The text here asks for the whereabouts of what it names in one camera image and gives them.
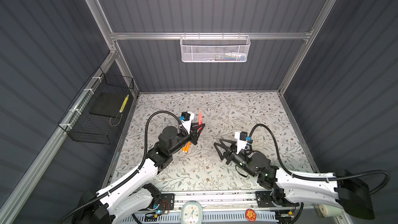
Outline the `pink highlighter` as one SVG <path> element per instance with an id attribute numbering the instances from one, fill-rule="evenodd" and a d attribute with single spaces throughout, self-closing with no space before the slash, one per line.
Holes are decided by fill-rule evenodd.
<path id="1" fill-rule="evenodd" d="M 202 124 L 203 124 L 203 115 L 202 115 L 202 112 L 199 112 L 198 123 L 199 123 L 199 125 L 202 125 Z M 200 128 L 198 129 L 198 134 L 201 134 L 201 133 L 202 133 L 202 130 L 203 130 L 203 127 L 200 127 Z"/>

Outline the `orange highlighter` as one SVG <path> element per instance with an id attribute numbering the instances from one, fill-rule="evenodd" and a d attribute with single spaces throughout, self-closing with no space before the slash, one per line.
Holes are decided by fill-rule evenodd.
<path id="1" fill-rule="evenodd" d="M 188 152 L 189 152 L 190 145 L 191 145 L 191 143 L 188 142 L 188 143 L 182 148 L 182 151 L 185 152 L 185 153 L 188 153 Z"/>

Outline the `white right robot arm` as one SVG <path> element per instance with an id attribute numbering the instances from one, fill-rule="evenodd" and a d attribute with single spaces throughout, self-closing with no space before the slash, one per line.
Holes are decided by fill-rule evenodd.
<path id="1" fill-rule="evenodd" d="M 288 174 L 284 169 L 271 165 L 271 161 L 259 151 L 250 156 L 238 151 L 236 141 L 220 139 L 214 147 L 226 164 L 235 164 L 245 172 L 245 177 L 255 177 L 262 188 L 271 191 L 271 201 L 277 206 L 324 204 L 359 219 L 375 219 L 368 185 L 348 171 L 343 171 L 342 180 L 334 180 L 334 173 Z"/>

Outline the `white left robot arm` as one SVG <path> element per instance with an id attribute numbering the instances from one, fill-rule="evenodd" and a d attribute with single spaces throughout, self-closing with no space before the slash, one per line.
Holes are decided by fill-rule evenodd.
<path id="1" fill-rule="evenodd" d="M 193 123 L 184 136 L 176 127 L 165 127 L 158 142 L 147 152 L 143 166 L 138 166 L 115 183 L 99 190 L 88 191 L 72 214 L 73 224 L 116 224 L 130 214 L 155 208 L 160 202 L 160 190 L 150 183 L 173 160 L 173 154 L 187 143 L 196 145 L 205 124 Z"/>

